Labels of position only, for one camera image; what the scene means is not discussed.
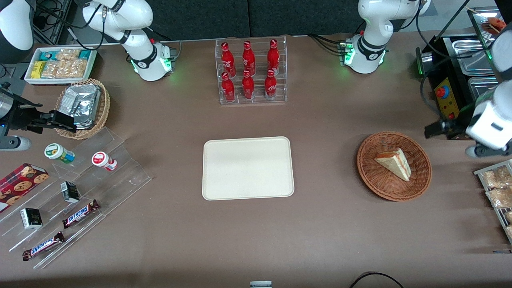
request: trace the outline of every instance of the red cap bottle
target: red cap bottle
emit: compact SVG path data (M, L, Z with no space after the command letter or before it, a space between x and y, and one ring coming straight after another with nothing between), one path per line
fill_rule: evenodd
M229 50L229 45L224 42L221 44L222 48L222 65L224 70L229 74L230 78L233 78L237 74L237 69L234 67L234 57Z
M226 102L234 102L234 85L227 72L222 72L222 93Z
M278 41L276 39L270 40L270 50L267 54L268 69L274 70L274 75L279 74L279 50Z
M244 88L244 97L251 100L254 97L254 80L249 70L244 70L244 78L242 79L242 87Z
M274 77L274 70L269 69L267 72L267 78L265 79L265 98L267 100L275 99L275 88L278 81Z
M242 54L244 60L244 69L249 70L251 76L256 74L256 57L251 49L251 42L244 41L244 53Z

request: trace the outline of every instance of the aluminum foil container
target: aluminum foil container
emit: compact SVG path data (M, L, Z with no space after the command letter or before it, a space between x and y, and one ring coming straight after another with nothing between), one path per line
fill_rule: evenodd
M94 126L101 89L94 84L71 86L64 91L59 111L73 117L77 130Z

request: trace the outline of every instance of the table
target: table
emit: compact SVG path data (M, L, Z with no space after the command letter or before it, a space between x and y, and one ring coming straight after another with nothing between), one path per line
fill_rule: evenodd
M101 48L92 76L112 98L107 126L154 180L43 270L0 241L2 287L348 287L365 271L405 287L511 282L512 257L491 254L506 237L472 174L503 158L473 160L470 141L424 139L436 116L419 96L417 33L396 33L369 75L309 38L287 39L289 101L256 107L219 104L214 41L185 42L176 72L155 83L133 72L121 46ZM62 89L27 85L23 97L51 110ZM384 130L412 137L431 159L432 184L416 200L381 199L358 175L359 144ZM2 153L0 175L23 162L50 166L51 142L79 143L50 130L19 134L33 147ZM204 143L265 136L290 139L294 194L204 200Z

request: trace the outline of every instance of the brown wicker basket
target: brown wicker basket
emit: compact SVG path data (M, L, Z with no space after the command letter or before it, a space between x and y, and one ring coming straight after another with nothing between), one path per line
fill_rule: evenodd
M411 167L410 180L404 181L374 159L378 153L401 148ZM366 185L377 195L392 201L408 201L421 196L432 180L432 166L423 148L397 132L370 135L357 152L357 168Z
M98 104L98 110L96 111L96 119L94 126L89 130L78 130L76 133L62 130L62 129L56 129L57 133L60 136L66 137L66 138L72 138L75 140L83 140L90 138L94 136L96 133L98 133L101 128L105 126L106 119L109 116L109 108L110 108L110 96L109 92L105 89L105 86L98 80L95 79L87 79L85 81L80 81L77 83L73 83L70 86L76 86L76 85L85 85L85 84L96 84L101 88L101 96ZM62 101L62 97L64 96L64 90L61 94L59 99L57 100L57 104L55 105L55 110L58 110L60 107L60 102Z

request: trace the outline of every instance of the red button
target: red button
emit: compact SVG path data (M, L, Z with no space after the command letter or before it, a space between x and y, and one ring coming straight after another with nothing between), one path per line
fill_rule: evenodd
M445 94L446 94L446 89L443 87L436 90L436 96L439 98L443 98Z

